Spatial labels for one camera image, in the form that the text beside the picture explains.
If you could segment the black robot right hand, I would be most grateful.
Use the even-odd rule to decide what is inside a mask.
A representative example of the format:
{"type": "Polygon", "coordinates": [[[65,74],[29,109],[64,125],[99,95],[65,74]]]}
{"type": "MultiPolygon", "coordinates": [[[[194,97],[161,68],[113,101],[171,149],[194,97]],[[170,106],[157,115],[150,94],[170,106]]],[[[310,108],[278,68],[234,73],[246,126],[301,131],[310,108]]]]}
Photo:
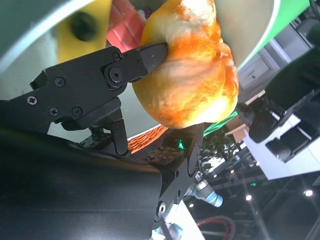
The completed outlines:
{"type": "Polygon", "coordinates": [[[165,42],[114,46],[44,69],[0,103],[3,240],[148,240],[193,182],[204,126],[130,156],[122,94],[164,61],[165,42]]]}

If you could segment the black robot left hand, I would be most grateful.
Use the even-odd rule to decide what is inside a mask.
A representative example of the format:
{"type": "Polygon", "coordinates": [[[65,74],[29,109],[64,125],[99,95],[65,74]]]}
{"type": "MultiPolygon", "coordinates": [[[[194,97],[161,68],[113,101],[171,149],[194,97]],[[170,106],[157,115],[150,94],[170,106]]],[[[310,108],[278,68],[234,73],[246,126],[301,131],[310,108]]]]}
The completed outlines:
{"type": "Polygon", "coordinates": [[[236,111],[248,135],[286,163],[320,136],[320,47],[284,67],[265,93],[236,111]]]}

